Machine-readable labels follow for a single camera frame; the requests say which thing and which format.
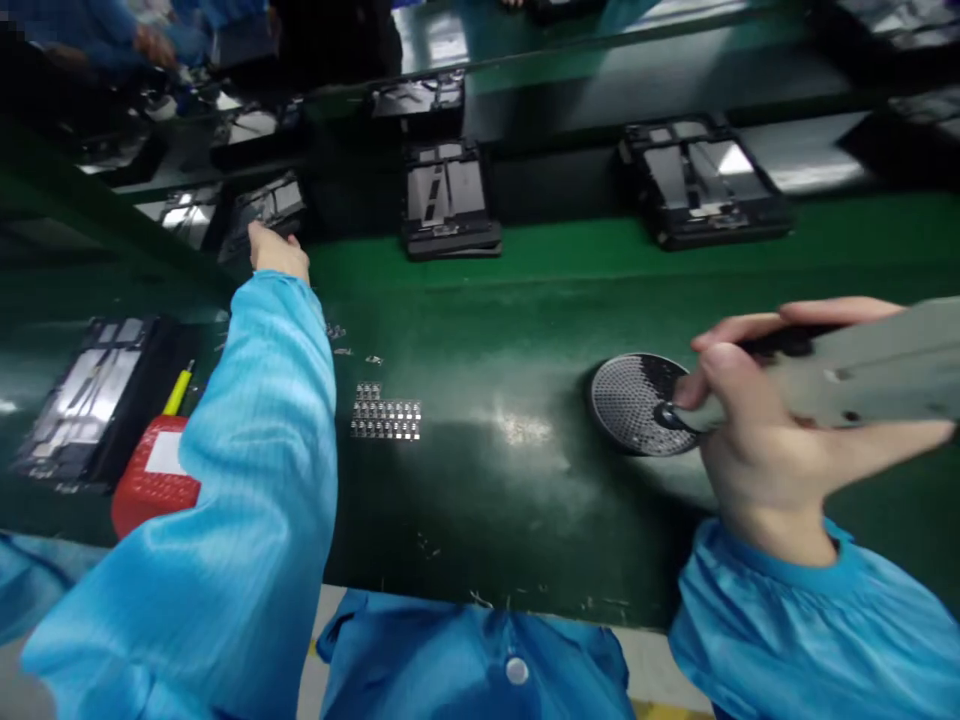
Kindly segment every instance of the circular mesh pad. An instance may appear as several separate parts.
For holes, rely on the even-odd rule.
[[[590,384],[593,414],[607,434],[634,455],[677,455],[697,445],[697,435],[670,430],[653,416],[673,396],[687,371],[659,355],[620,355],[601,365]]]

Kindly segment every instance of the blue anti-static coat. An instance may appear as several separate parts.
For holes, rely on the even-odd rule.
[[[257,273],[183,437],[197,507],[127,537],[26,647],[60,717],[294,717],[336,516],[334,388],[314,294]],[[954,619],[832,532],[839,562],[810,569],[706,522],[670,634],[684,673],[737,718],[960,717]],[[0,543],[7,638],[98,560],[43,547]],[[350,591],[318,644],[331,663],[326,717],[632,717],[605,628]]]

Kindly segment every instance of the blue sleeve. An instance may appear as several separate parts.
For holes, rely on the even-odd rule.
[[[955,718],[956,620],[896,565],[827,529],[837,564],[805,568],[705,522],[670,632],[680,669],[738,720]]]
[[[337,500],[335,386],[316,296],[258,272],[190,418],[196,508],[123,540],[23,655],[60,718],[293,717]]]
[[[106,554],[64,540],[0,533],[0,646],[30,632]]]

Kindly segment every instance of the cuff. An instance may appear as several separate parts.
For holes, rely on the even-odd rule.
[[[784,585],[823,595],[848,594],[856,587],[863,569],[863,558],[853,544],[850,533],[837,527],[831,520],[824,520],[823,528],[837,545],[836,564],[825,568],[794,565],[767,555],[734,537],[722,522],[719,540],[734,559]]]

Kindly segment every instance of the floor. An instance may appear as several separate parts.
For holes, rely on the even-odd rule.
[[[324,585],[317,606],[313,635],[319,635],[333,616],[344,588]],[[660,633],[615,629],[630,668],[628,694],[639,718],[682,720],[699,717],[685,712],[710,713],[710,703],[680,673]],[[0,647],[0,720],[50,720],[53,703],[36,680],[19,670],[23,641]],[[297,720],[317,720],[327,688],[329,667],[315,654],[307,657],[300,681]]]

